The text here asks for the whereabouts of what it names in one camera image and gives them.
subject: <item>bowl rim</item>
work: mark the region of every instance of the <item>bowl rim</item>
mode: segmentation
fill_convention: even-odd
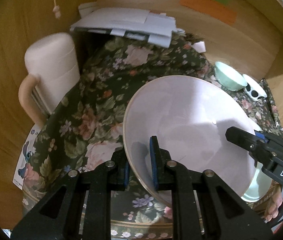
[[[259,94],[261,94],[262,97],[267,97],[266,91],[252,77],[243,74],[243,78],[247,81],[247,83],[253,90],[256,90]]]
[[[246,87],[247,86],[247,81],[245,80],[245,78],[236,70],[234,69],[233,67],[221,62],[221,61],[216,61],[215,62],[215,67],[221,71],[226,77],[228,77],[230,80],[232,80],[233,82],[237,83],[238,85],[241,85],[243,87]]]
[[[129,103],[126,107],[126,110],[125,110],[125,114],[124,114],[124,117],[123,117],[123,146],[124,146],[124,150],[125,150],[125,153],[126,153],[126,156],[127,156],[127,159],[128,159],[128,162],[129,162],[129,165],[132,169],[132,171],[134,172],[134,174],[136,175],[136,178],[138,179],[138,181],[140,182],[140,184],[146,189],[147,192],[149,192],[153,197],[155,197],[158,201],[160,201],[161,203],[167,205],[168,207],[172,207],[172,204],[167,202],[164,198],[162,198],[160,196],[160,194],[158,193],[157,190],[152,190],[150,189],[145,182],[143,182],[140,178],[140,175],[136,172],[136,169],[133,165],[131,165],[132,161],[131,161],[131,158],[130,156],[127,154],[127,142],[126,142],[126,137],[124,136],[125,135],[125,123],[126,123],[126,120],[127,120],[127,116],[128,116],[128,110],[130,109],[131,107],[131,104],[133,103],[134,99],[137,97],[137,95],[141,92],[141,90],[148,84],[154,82],[154,81],[158,81],[158,79],[164,79],[164,78],[169,78],[169,77],[187,77],[187,78],[191,78],[191,79],[196,79],[196,80],[199,80],[201,82],[204,82],[204,83],[207,83],[209,84],[210,86],[216,88],[216,89],[219,89],[221,90],[223,93],[225,93],[227,96],[229,96],[230,98],[232,98],[229,94],[227,94],[224,90],[220,89],[219,87],[211,84],[210,82],[207,82],[206,80],[203,80],[203,79],[200,79],[200,78],[196,78],[196,77],[192,77],[192,76],[185,76],[185,75],[168,75],[168,76],[163,76],[163,77],[159,77],[159,78],[156,78],[156,79],[153,79],[151,81],[149,81],[148,83],[144,84],[142,87],[140,87],[135,93],[134,95],[132,96],[132,98],[129,100]],[[249,127],[251,128],[251,132],[252,134],[255,134],[254,132],[254,129],[251,125],[249,125]],[[248,187],[245,189],[244,192],[241,193],[241,196],[242,197],[246,191],[249,189],[249,186],[251,185],[252,181],[253,181],[253,178],[254,178],[254,175],[256,173],[256,167],[255,168],[255,171],[254,173],[252,174],[252,177],[251,177],[251,180],[250,180],[250,183],[248,185]]]

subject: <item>floral tablecloth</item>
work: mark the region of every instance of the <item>floral tablecloth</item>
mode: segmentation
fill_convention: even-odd
[[[37,136],[24,174],[25,212],[54,182],[71,169],[87,172],[123,147],[123,116],[134,93],[166,75],[204,79],[226,91],[263,130],[283,136],[276,105],[268,98],[253,102],[243,90],[231,92],[214,76],[214,68],[190,42],[192,35],[173,35],[168,49],[144,41],[112,37],[86,62],[80,81],[63,98]],[[128,189],[112,192],[111,236],[163,239],[172,236],[172,211],[157,201],[131,173]]]

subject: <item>blue gripper pad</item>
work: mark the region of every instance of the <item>blue gripper pad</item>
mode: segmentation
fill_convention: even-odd
[[[264,140],[264,141],[267,141],[265,135],[263,135],[263,132],[261,132],[261,131],[256,131],[256,130],[254,130],[254,131],[255,131],[255,135],[256,135],[257,137],[261,138],[261,139]]]
[[[157,163],[155,157],[155,149],[154,149],[154,142],[152,138],[149,140],[149,150],[151,153],[151,163],[152,163],[152,175],[153,175],[153,184],[156,190],[158,190],[158,177],[157,177]]]

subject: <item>pink rose print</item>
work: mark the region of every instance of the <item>pink rose print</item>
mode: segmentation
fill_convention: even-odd
[[[38,172],[34,171],[32,166],[28,163],[25,170],[24,183],[28,187],[33,187],[39,180]]]
[[[96,116],[94,111],[89,108],[82,116],[82,124],[78,127],[79,134],[84,140],[88,140],[96,128]]]
[[[206,62],[205,67],[203,67],[201,70],[199,70],[197,72],[197,74],[200,78],[203,78],[206,75],[206,73],[208,72],[208,70],[209,70],[209,63]]]
[[[148,237],[149,237],[150,239],[155,238],[155,237],[156,237],[156,234],[150,233],[150,234],[148,234]]]
[[[273,111],[274,113],[277,113],[277,106],[272,106],[272,111]]]
[[[106,90],[106,91],[104,92],[104,94],[103,94],[103,98],[108,98],[108,97],[111,96],[111,94],[112,94],[112,90],[111,90],[111,89]]]
[[[135,76],[137,73],[138,73],[138,71],[135,70],[135,69],[133,69],[133,70],[131,70],[131,71],[129,72],[129,74],[130,74],[131,76]]]
[[[257,119],[259,119],[259,120],[261,120],[261,118],[262,118],[262,115],[260,114],[260,112],[256,112],[256,117],[257,117]]]
[[[161,233],[161,234],[160,234],[160,237],[161,237],[161,238],[166,238],[167,236],[168,236],[167,233]]]
[[[123,62],[136,67],[147,63],[148,55],[153,54],[153,51],[145,47],[140,48],[133,45],[128,45],[125,53],[128,54],[128,56],[123,60]]]
[[[123,135],[123,123],[117,123],[110,129],[112,138],[117,139],[120,135]]]
[[[210,82],[211,82],[213,85],[217,86],[218,88],[221,88],[221,87],[222,87],[222,85],[217,82],[215,76],[211,76],[211,77],[210,77]]]
[[[189,44],[185,44],[183,49],[191,49],[191,46]]]
[[[87,164],[83,167],[83,171],[93,171],[98,165],[111,159],[115,149],[122,147],[121,143],[103,141],[102,143],[89,144],[85,155]]]
[[[166,217],[168,219],[173,219],[173,210],[170,207],[165,207],[164,217]]]
[[[242,100],[242,105],[243,105],[243,108],[245,109],[252,109],[252,104],[245,99]]]

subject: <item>white paper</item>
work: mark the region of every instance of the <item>white paper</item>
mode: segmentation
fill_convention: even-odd
[[[112,29],[110,34],[123,37],[125,35],[125,32],[126,32],[126,30],[122,30],[122,29]]]
[[[155,44],[164,48],[168,48],[170,45],[170,42],[172,41],[172,37],[167,36],[160,36],[156,34],[149,35],[148,42],[151,44]]]
[[[132,8],[101,8],[90,14],[92,22],[121,21],[135,24],[145,23],[149,11]]]
[[[82,3],[78,6],[78,11],[81,18],[84,18],[97,9],[97,2]]]
[[[147,35],[144,34],[138,34],[138,33],[127,33],[126,37],[129,39],[134,39],[134,40],[139,40],[139,41],[144,41],[147,39]]]
[[[192,45],[192,47],[197,51],[198,53],[206,52],[206,46],[204,41],[196,42]]]
[[[21,149],[18,163],[15,169],[14,178],[12,181],[20,189],[22,189],[22,183],[24,181],[23,175],[27,166],[27,161],[29,160],[27,155],[32,155],[35,152],[34,143],[39,132],[40,128],[37,125],[34,125],[30,130],[30,133]]]
[[[98,9],[83,19],[74,23],[72,27],[122,29],[146,34],[158,34],[170,37],[172,31],[176,31],[176,21],[173,17],[149,13],[145,10],[126,8],[103,8]]]
[[[100,34],[106,34],[107,31],[103,29],[90,29],[88,30],[90,33],[100,33]]]

